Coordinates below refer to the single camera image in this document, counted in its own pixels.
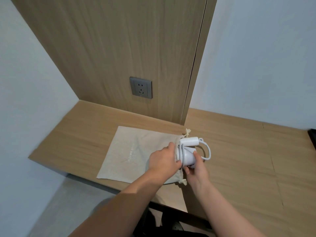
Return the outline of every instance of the wooden wall panel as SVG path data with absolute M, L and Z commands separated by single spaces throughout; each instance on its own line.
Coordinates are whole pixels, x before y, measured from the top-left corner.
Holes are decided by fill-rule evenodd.
M 206 0 L 12 1 L 79 99 L 180 123 Z

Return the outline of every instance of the white cable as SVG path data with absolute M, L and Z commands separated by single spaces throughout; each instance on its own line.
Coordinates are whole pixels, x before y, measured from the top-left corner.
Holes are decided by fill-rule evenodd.
M 206 147 L 207 147 L 208 150 L 209 150 L 209 157 L 208 157 L 208 158 L 202 157 L 202 159 L 204 159 L 204 160 L 209 160 L 209 159 L 211 159 L 211 149 L 209 148 L 208 144 L 206 144 L 206 143 L 203 141 L 202 138 L 199 139 L 199 142 L 202 143 L 202 144 L 204 144 L 204 145 L 206 145 Z

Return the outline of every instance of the electrical socket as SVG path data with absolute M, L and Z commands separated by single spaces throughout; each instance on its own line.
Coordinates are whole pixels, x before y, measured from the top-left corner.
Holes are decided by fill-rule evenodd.
M 133 95 L 152 99 L 152 87 L 150 80 L 130 77 L 130 84 Z

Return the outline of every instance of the drawstring bag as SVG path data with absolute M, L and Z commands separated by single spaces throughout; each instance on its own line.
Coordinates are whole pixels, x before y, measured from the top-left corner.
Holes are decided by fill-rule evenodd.
M 168 146 L 170 142 L 173 142 L 176 147 L 181 138 L 183 135 L 119 126 L 97 178 L 132 183 L 148 170 L 151 153 Z M 175 182 L 186 184 L 182 169 L 178 170 L 165 184 Z

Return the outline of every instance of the person's right hand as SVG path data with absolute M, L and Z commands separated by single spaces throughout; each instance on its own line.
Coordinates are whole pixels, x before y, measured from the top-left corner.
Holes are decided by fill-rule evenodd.
M 203 163 L 203 159 L 199 153 L 193 152 L 195 157 L 195 168 L 184 167 L 188 183 L 192 187 L 193 192 L 198 197 L 203 191 L 205 185 L 209 184 L 209 174 Z

